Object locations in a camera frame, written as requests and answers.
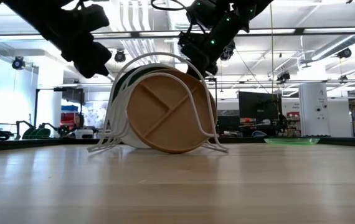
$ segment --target ceiling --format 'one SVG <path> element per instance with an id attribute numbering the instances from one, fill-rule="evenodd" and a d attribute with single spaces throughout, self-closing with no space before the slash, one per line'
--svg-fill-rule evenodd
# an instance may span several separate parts
<path id="1" fill-rule="evenodd" d="M 185 5 L 189 5 L 192 0 L 183 0 Z M 111 26 L 104 27 L 96 32 L 115 32 L 130 30 L 176 30 L 188 27 L 188 21 L 184 11 L 164 12 L 154 10 L 149 6 L 147 0 L 123 1 L 111 0 L 108 2 L 97 2 L 101 4 L 109 17 Z M 173 6 L 169 0 L 157 1 L 159 5 Z M 144 11 L 148 12 L 147 19 L 143 19 Z M 139 12 L 138 17 L 134 17 L 135 12 Z M 260 15 L 250 23 L 251 29 L 271 28 L 273 21 L 274 28 L 292 27 L 348 27 L 355 26 L 355 0 L 351 4 L 346 4 L 346 0 L 275 0 L 272 9 L 266 8 Z M 36 34 L 32 28 L 19 16 L 15 15 L 5 5 L 0 5 L 0 34 Z M 314 79 L 338 79 L 342 74 L 348 78 L 355 79 L 355 42 L 352 42 L 350 49 L 353 54 L 351 57 L 341 61 L 336 57 L 326 57 L 317 63 L 311 63 L 313 68 L 325 67 L 326 71 L 322 76 L 307 75 L 299 76 L 302 68 L 298 68 L 298 58 L 305 58 L 305 54 L 312 54 L 323 47 L 350 37 L 340 35 L 304 35 L 304 36 L 274 36 L 274 37 L 237 37 L 235 39 L 237 51 L 228 62 L 219 62 L 219 72 L 216 75 L 218 81 L 256 81 L 270 80 L 274 75 L 281 72 L 282 67 L 288 70 L 291 79 L 314 80 Z M 115 53 L 116 49 L 125 49 L 127 61 L 132 57 L 150 51 L 162 51 L 178 54 L 176 39 L 149 39 L 149 40 L 98 40 L 105 47 Z M 50 42 L 44 40 L 5 40 L 0 41 L 0 50 L 10 49 L 42 49 L 61 59 L 60 51 Z M 161 62 L 168 63 L 184 70 L 185 65 L 176 64 L 168 57 L 149 58 L 141 63 Z M 112 74 L 120 71 L 125 63 L 116 63 L 114 59 L 109 61 L 109 68 Z M 85 82 L 109 82 L 107 79 L 86 80 L 82 78 L 74 69 L 69 69 L 64 76 L 65 82 L 79 79 Z M 240 84 L 220 84 L 217 87 L 226 89 L 227 92 L 234 93 L 234 88 L 254 88 L 258 85 Z M 344 86 L 342 90 L 355 90 L 355 85 Z M 107 90 L 107 88 L 92 88 L 93 91 Z"/>

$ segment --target wooden plate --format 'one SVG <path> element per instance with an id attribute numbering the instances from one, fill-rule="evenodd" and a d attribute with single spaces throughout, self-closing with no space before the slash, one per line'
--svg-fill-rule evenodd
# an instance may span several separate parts
<path id="1" fill-rule="evenodd" d="M 202 128 L 212 133 L 204 86 L 190 75 L 175 70 L 157 70 L 174 75 L 190 89 Z M 213 120 L 216 122 L 215 101 L 211 94 Z M 133 90 L 127 107 L 128 121 L 137 137 L 146 145 L 168 153 L 185 153 L 202 146 L 209 137 L 197 125 L 189 95 L 176 80 L 151 77 Z"/>

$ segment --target wooden table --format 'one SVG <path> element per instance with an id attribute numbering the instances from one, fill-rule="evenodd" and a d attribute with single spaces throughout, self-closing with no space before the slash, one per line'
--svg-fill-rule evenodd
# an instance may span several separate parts
<path id="1" fill-rule="evenodd" d="M 355 223 L 355 148 L 0 151 L 0 223 Z"/>

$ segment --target wooden tabletop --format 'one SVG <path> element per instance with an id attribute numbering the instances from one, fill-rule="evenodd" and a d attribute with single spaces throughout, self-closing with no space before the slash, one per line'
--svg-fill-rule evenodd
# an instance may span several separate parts
<path id="1" fill-rule="evenodd" d="M 355 148 L 0 151 L 0 223 L 355 223 Z"/>

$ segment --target green tray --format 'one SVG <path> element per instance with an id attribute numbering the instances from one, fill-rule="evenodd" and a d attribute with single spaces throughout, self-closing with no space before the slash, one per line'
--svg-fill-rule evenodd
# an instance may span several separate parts
<path id="1" fill-rule="evenodd" d="M 271 139 L 264 139 L 267 144 L 279 144 L 279 145 L 314 145 L 318 144 L 320 139 L 316 138 L 309 138 L 309 139 L 283 139 L 283 138 L 271 138 Z"/>

